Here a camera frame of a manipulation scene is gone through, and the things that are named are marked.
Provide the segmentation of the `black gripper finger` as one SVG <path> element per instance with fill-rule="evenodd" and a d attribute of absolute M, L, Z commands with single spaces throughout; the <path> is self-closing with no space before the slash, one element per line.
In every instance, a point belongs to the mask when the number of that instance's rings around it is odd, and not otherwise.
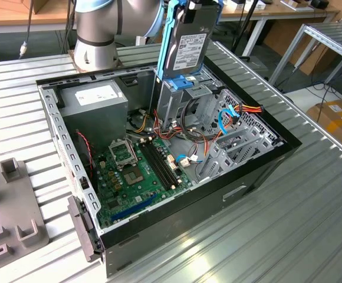
<path fill-rule="evenodd" d="M 183 23 L 191 24 L 196 16 L 197 10 L 201 9 L 203 1 L 187 0 L 184 7 Z"/>

